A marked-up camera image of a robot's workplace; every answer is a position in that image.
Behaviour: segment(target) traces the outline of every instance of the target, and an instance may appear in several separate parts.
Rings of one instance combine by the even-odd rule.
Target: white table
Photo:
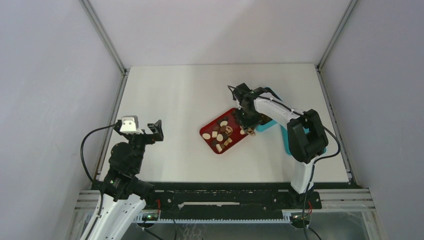
[[[164,141],[146,146],[138,177],[152,182],[290,182],[295,160],[286,154],[279,126],[248,136],[223,154],[215,154],[199,129],[235,106],[227,85],[270,87],[293,108],[316,110],[334,132],[313,64],[225,64],[133,66],[118,119],[137,115],[139,127],[162,120]],[[337,150],[327,135],[327,154]],[[113,133],[100,179],[108,169],[110,150],[125,139]],[[347,182],[342,156],[316,165],[315,182]]]

